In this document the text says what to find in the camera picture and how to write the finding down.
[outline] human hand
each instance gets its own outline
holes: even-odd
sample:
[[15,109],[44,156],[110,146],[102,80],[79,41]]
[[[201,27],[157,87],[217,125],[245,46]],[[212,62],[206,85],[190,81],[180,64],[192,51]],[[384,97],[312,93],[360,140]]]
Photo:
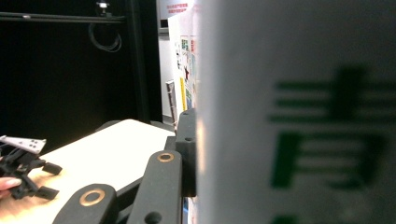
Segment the human hand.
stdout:
[[11,192],[10,188],[21,184],[21,180],[14,177],[0,177],[0,199],[7,197]]

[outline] black background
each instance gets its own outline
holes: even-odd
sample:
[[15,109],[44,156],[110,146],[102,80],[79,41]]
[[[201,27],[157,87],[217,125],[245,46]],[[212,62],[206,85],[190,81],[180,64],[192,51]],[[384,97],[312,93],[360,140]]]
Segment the black background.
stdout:
[[[162,121],[155,0],[139,0],[151,120]],[[2,12],[96,16],[96,1],[0,2]],[[123,16],[124,1],[110,10]],[[116,53],[97,49],[88,23],[0,21],[0,135],[47,139],[43,153],[114,119],[138,119],[127,24],[102,25],[104,44],[122,37]]]

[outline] white wall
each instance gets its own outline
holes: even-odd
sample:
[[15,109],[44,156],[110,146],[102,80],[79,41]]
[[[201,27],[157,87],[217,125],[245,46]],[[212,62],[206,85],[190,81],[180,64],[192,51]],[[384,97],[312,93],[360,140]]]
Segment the white wall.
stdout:
[[161,69],[161,92],[163,100],[163,115],[172,118],[171,109],[169,106],[168,94],[166,91],[165,82],[173,79],[172,74],[172,60],[171,60],[171,46],[169,41],[169,34],[159,34],[158,36],[160,48],[160,69]]

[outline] robotic arm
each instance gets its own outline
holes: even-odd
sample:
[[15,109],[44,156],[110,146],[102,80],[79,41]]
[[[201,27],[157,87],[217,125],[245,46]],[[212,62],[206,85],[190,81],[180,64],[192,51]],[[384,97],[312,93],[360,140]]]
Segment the robotic arm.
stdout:
[[35,169],[43,167],[43,171],[58,175],[62,167],[40,160],[39,153],[46,144],[46,140],[27,139],[1,136],[0,142],[0,177],[11,176],[21,179],[22,183],[10,189],[14,199],[21,199],[25,196],[36,196],[52,200],[59,190],[47,187],[39,188],[29,177],[29,173]]

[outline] screw hole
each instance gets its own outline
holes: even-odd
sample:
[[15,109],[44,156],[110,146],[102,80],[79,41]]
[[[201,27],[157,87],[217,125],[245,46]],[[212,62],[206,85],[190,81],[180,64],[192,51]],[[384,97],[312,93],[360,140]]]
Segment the screw hole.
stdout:
[[162,153],[157,157],[157,159],[161,162],[169,162],[172,161],[175,156],[171,153]]
[[146,215],[145,222],[147,224],[158,224],[161,222],[161,219],[161,214],[159,214],[158,212],[150,212]]
[[87,197],[85,197],[85,200],[87,202],[93,202],[93,201],[99,199],[99,197],[100,197],[100,194],[98,192],[92,192],[92,193],[88,194]]
[[162,160],[167,161],[167,160],[171,159],[171,156],[168,155],[168,154],[163,154],[163,155],[160,156],[160,158],[161,158]]

